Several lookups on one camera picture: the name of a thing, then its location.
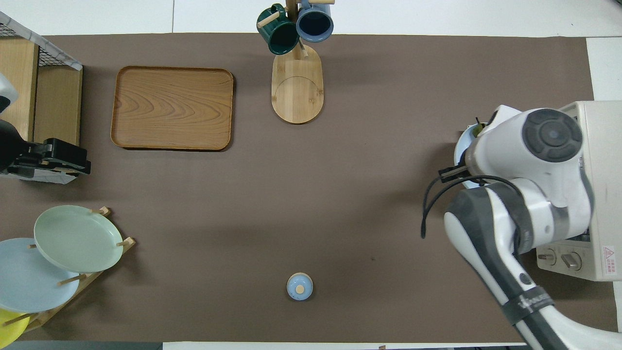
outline warning sticker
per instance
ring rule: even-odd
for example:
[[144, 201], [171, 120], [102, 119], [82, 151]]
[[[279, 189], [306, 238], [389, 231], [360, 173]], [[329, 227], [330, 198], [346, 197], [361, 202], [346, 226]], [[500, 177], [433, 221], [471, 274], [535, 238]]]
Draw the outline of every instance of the warning sticker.
[[616, 255], [612, 245], [603, 246], [603, 256], [605, 257], [605, 275], [616, 275]]

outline blue mug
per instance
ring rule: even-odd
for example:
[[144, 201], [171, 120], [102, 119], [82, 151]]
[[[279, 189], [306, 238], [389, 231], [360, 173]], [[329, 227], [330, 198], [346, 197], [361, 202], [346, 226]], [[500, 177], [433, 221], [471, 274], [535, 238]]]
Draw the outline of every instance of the blue mug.
[[320, 42], [326, 40], [333, 33], [330, 5], [309, 4], [309, 0], [302, 0], [296, 30], [300, 38], [306, 41]]

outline wooden tray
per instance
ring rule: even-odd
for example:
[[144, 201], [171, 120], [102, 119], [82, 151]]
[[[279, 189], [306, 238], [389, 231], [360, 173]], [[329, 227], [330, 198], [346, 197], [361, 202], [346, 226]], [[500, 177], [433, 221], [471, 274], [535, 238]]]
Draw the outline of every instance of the wooden tray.
[[110, 136], [124, 148], [223, 149], [231, 139], [233, 84], [225, 69], [125, 67]]

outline brown tabletop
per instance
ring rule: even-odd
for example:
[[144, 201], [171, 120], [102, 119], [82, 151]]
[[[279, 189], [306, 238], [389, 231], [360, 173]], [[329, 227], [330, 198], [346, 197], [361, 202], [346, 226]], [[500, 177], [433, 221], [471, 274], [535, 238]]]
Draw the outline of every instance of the brown tabletop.
[[[334, 35], [313, 45], [326, 97], [306, 125], [272, 110], [274, 56], [257, 34], [50, 40], [85, 65], [81, 145], [93, 173], [66, 186], [0, 181], [0, 239], [31, 237], [52, 206], [106, 205], [138, 244], [22, 340], [521, 341], [445, 235], [451, 194], [419, 238], [422, 195], [475, 117], [591, 100], [585, 39]], [[229, 147], [115, 146], [114, 83], [127, 65], [231, 71]], [[611, 283], [524, 259], [561, 312], [615, 330]], [[306, 302], [286, 295], [295, 272], [315, 283]]]

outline blue lid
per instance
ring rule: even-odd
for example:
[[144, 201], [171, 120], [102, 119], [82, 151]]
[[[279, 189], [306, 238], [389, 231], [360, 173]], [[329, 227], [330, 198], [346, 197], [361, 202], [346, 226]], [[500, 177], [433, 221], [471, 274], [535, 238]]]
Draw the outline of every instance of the blue lid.
[[313, 293], [313, 281], [306, 273], [293, 274], [287, 281], [287, 294], [294, 300], [306, 300]]

